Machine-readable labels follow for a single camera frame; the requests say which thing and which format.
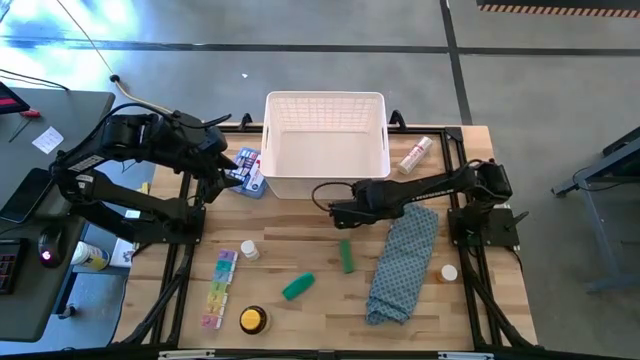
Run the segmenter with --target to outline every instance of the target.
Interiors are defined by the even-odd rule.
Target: colorful pill box
[[[236,261],[238,261],[237,252],[220,250],[207,294],[207,304],[200,323],[203,328],[219,329],[222,326],[224,308],[228,299],[227,287],[233,279]]]

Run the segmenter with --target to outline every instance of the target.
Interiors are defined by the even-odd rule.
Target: keyboard
[[[26,239],[0,239],[0,295],[13,292],[27,245]]]

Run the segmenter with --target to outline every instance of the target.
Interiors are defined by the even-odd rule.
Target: desk
[[[493,157],[487,127],[463,127],[469,159]],[[243,146],[259,149],[259,134],[227,134],[233,155]],[[439,140],[409,175],[395,165],[409,152],[420,135],[390,135],[391,178],[401,181],[444,172]],[[151,194],[160,198],[177,196],[181,176],[157,167]],[[365,302],[381,255],[390,222],[353,230],[337,230],[332,219],[307,200],[280,200],[267,191],[253,200],[225,190],[207,206],[202,242],[196,246],[191,270],[179,347],[235,349],[345,349],[345,350],[467,350],[472,349],[469,320],[462,281],[440,284],[437,270],[445,264],[459,269],[457,250],[450,245],[446,211],[447,197],[425,205],[438,212],[439,229],[419,302],[403,326],[364,322]],[[338,241],[351,239],[356,271],[342,273]],[[229,301],[222,329],[200,327],[211,275],[220,249],[240,248],[254,240],[261,253],[256,262],[240,257],[229,287]],[[131,268],[120,324],[115,340],[129,335],[155,302],[167,253],[166,245],[153,245],[138,255]],[[522,335],[536,342],[522,274],[513,254],[501,248],[487,248],[487,260],[497,303]],[[316,283],[293,301],[284,300],[281,290],[303,272],[316,276]],[[248,336],[238,327],[240,311],[251,304],[264,305],[273,316],[268,333]],[[165,321],[172,318],[172,305]],[[479,306],[483,334],[488,338],[486,312]],[[164,333],[169,326],[165,324]]]
[[[33,108],[42,113],[20,135],[8,143],[18,126],[18,114],[0,115],[0,206],[13,194],[22,179],[34,167],[46,169],[55,159],[55,151],[46,155],[31,144],[49,126],[55,127],[64,141],[58,149],[76,146],[96,126],[102,115],[111,109],[114,96],[106,92],[61,91],[43,89],[12,90]],[[73,217],[65,221],[67,258],[55,269],[46,269],[38,261],[37,239],[47,222],[30,220],[24,229],[8,232],[2,238],[29,239],[29,249],[15,284],[14,293],[0,296],[0,339],[8,341],[37,341],[44,332],[53,303],[71,261],[75,245],[85,222]],[[15,224],[0,220],[0,229]]]

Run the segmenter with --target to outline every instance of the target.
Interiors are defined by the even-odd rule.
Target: computer mouse
[[[38,238],[38,255],[40,263],[48,268],[56,268],[62,264],[66,249],[62,237],[62,228],[49,225],[40,233]]]

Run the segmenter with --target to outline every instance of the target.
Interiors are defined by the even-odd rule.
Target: green plastic object
[[[351,256],[351,242],[340,240],[340,257],[342,258],[342,271],[345,274],[353,272],[353,256]]]
[[[313,277],[312,273],[304,273],[293,280],[291,284],[287,285],[287,287],[282,290],[282,295],[284,295],[285,299],[291,301],[310,288],[315,281],[316,278]]]

